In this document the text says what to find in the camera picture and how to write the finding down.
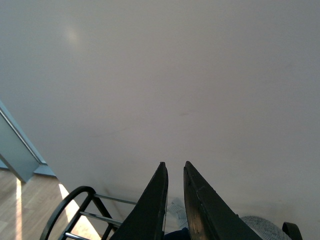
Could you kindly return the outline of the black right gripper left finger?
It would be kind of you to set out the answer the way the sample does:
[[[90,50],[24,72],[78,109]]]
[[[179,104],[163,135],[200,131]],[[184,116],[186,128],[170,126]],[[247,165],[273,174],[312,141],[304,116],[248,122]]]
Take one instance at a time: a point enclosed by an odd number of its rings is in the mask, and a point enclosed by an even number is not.
[[[166,222],[169,177],[161,162],[137,204],[112,240],[162,240]]]

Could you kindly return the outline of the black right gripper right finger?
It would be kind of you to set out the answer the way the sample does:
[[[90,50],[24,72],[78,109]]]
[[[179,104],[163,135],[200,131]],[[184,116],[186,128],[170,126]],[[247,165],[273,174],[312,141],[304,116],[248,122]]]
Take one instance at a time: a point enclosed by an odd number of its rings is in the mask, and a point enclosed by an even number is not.
[[[191,162],[183,168],[184,205],[193,240],[260,240]]]

